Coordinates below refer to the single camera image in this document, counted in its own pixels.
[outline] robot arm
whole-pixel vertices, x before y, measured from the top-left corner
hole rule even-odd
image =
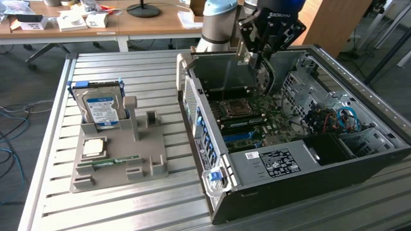
[[[251,16],[237,21],[237,56],[259,69],[263,59],[284,50],[305,30],[297,20],[305,0],[259,0]]]

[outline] paper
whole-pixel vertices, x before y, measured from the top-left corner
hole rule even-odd
[[[189,12],[178,11],[177,13],[181,25],[185,29],[198,29],[202,23],[194,23]]]

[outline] motherboard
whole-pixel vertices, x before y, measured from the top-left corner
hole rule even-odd
[[[281,111],[281,95],[261,95],[259,88],[206,94],[228,152],[289,142],[300,135]]]

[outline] gray floor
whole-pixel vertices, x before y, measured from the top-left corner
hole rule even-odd
[[[360,27],[356,29],[356,33],[361,34],[367,25],[371,23],[372,19],[363,19]],[[377,62],[383,58],[384,54],[388,52],[389,48],[396,43],[404,31],[397,29],[380,50],[375,51],[375,57],[369,57],[367,62],[361,66],[361,71],[367,75],[375,68]],[[152,40],[145,40],[140,43],[134,42],[144,50],[165,50],[168,47],[166,39],[157,39],[153,44]],[[194,45],[193,39],[178,39],[173,41],[178,49],[189,48]],[[101,42],[101,48],[94,48],[90,43],[73,43],[66,44],[66,48],[72,52],[78,53],[93,53],[93,52],[116,52],[118,51],[116,42]],[[34,49],[40,49],[41,45],[33,45]],[[387,64],[381,70],[383,76],[377,77],[377,82],[373,83],[373,88],[385,101],[392,105],[392,107],[403,114],[407,119],[411,119],[411,91],[408,88],[411,82],[407,80],[411,76],[411,63],[405,65],[405,68],[393,67],[393,64],[399,61],[403,55],[411,49],[411,41],[404,45],[403,49],[397,52],[392,61]],[[26,58],[33,51],[26,51],[22,49],[21,45],[16,45],[13,50],[5,54],[0,55],[0,105],[6,106],[14,103],[28,104],[38,100],[46,100],[53,98],[54,90],[57,86],[57,81],[60,78],[60,73],[62,69],[65,54],[53,48],[46,55],[40,57],[33,63],[38,66],[37,71],[30,71],[25,68],[24,58]],[[361,64],[365,59],[365,55],[357,60],[353,60],[357,64]],[[341,62],[347,68],[353,72],[356,70],[355,66],[349,61]],[[41,110],[46,108],[50,104],[42,105],[34,110]],[[24,114],[14,113],[14,116],[25,116]],[[48,121],[48,113],[30,115],[30,127],[28,131],[12,140],[12,145],[21,159],[21,165],[24,173],[30,179],[34,171],[36,158],[40,150],[41,140],[45,131],[45,125]],[[8,132],[13,126],[20,121],[8,119],[0,116],[0,131]],[[6,148],[4,143],[0,143],[0,148]],[[0,165],[0,172],[5,169],[5,164]],[[0,200],[16,192],[18,189],[21,180],[17,168],[13,167],[9,174],[0,179]],[[22,191],[17,194],[12,202],[22,204],[28,192],[28,185],[24,186]],[[22,205],[2,205],[0,206],[0,230],[13,231],[17,228],[20,215],[22,211]]]

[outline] chair leg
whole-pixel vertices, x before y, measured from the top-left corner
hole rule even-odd
[[[53,43],[46,44],[29,58],[25,60],[26,64],[30,64],[30,62],[38,58],[45,52],[48,52],[54,47]]]
[[[65,48],[65,46],[61,43],[54,43],[54,46],[58,47],[66,54],[69,54],[69,50]]]

